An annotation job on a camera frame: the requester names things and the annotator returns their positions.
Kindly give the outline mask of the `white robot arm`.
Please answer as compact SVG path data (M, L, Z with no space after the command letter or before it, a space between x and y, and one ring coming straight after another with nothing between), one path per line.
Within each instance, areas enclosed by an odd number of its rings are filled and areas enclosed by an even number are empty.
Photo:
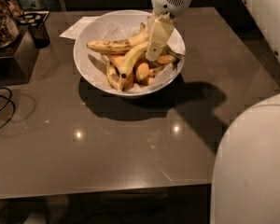
M280 63L280 0L243 0ZM280 94L243 112L218 146L210 224L280 224Z

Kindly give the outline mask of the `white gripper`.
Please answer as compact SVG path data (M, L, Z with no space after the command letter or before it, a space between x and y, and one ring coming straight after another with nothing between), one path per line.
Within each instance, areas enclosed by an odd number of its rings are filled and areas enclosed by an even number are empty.
M188 9L192 0L151 0L153 13L149 18L148 45L146 58L149 61L156 61L169 38L174 27L172 19L183 15Z

